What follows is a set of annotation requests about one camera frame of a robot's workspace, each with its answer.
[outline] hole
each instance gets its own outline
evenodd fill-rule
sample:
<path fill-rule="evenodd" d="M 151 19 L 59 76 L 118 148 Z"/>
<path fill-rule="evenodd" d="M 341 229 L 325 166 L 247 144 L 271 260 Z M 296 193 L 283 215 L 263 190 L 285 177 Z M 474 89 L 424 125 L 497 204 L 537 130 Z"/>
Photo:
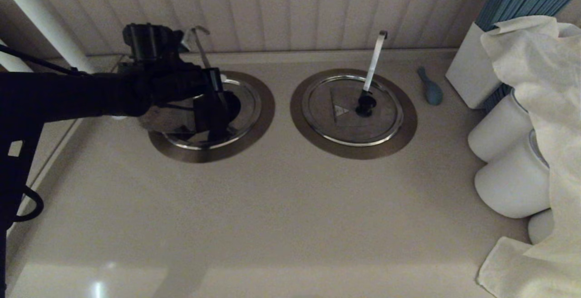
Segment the hole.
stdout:
<path fill-rule="evenodd" d="M 10 149 L 8 150 L 8 156 L 19 157 L 20 150 L 22 149 L 23 141 L 15 141 L 10 144 Z"/>

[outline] white container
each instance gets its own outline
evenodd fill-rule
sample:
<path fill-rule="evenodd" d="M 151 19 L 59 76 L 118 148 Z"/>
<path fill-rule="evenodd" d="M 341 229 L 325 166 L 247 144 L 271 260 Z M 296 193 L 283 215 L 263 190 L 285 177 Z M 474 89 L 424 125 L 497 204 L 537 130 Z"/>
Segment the white container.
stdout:
<path fill-rule="evenodd" d="M 538 244 L 552 234 L 555 226 L 555 220 L 552 217 L 552 210 L 548 209 L 536 215 L 529 220 L 529 238 L 532 244 Z"/>
<path fill-rule="evenodd" d="M 506 217 L 523 218 L 550 207 L 548 176 L 548 164 L 533 130 L 478 170 L 474 184 L 491 209 Z"/>
<path fill-rule="evenodd" d="M 470 132 L 468 145 L 481 160 L 490 162 L 531 132 L 529 113 L 514 96 L 514 88 Z"/>
<path fill-rule="evenodd" d="M 480 42 L 482 34 L 484 31 L 475 23 L 470 26 L 446 72 L 446 78 L 469 108 L 481 108 L 488 96 L 500 86 L 492 62 Z"/>

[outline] paneled wall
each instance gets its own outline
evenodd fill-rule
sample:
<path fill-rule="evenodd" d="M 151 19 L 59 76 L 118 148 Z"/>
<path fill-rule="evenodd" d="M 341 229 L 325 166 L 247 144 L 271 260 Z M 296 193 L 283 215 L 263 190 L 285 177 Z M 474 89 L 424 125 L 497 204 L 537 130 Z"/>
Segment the paneled wall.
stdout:
<path fill-rule="evenodd" d="M 87 54 L 127 52 L 128 23 L 173 29 L 204 25 L 209 52 L 457 47 L 485 0 L 45 0 Z M 58 56 L 12 0 L 0 0 L 0 38 L 44 58 Z M 581 0 L 560 14 L 581 24 Z"/>

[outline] cloth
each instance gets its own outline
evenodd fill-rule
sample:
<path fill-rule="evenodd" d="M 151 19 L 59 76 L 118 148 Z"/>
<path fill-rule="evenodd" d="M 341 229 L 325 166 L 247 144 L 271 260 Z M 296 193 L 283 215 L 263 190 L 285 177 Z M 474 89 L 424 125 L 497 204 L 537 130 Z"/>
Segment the cloth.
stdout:
<path fill-rule="evenodd" d="M 531 116 L 555 227 L 535 246 L 500 239 L 478 282 L 498 298 L 581 297 L 581 29 L 543 15 L 496 26 L 481 42 Z"/>

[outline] countertop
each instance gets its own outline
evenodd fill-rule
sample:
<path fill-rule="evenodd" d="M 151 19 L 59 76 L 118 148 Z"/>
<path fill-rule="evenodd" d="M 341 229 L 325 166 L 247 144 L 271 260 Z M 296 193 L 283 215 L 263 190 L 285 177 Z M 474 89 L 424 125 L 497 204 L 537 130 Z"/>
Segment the countertop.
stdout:
<path fill-rule="evenodd" d="M 369 61 L 305 57 L 215 63 L 261 79 L 276 100 L 266 134 L 229 159 L 178 162 L 135 119 L 85 120 L 13 259 L 10 297 L 491 297 L 477 271 L 501 236 L 527 241 L 525 221 L 475 191 L 484 162 L 467 136 L 482 114 L 445 80 L 450 55 L 380 61 L 376 73 L 407 93 L 419 122 L 404 149 L 366 161 L 313 146 L 289 104 L 314 73 Z M 421 65 L 442 87 L 440 106 L 423 98 Z"/>

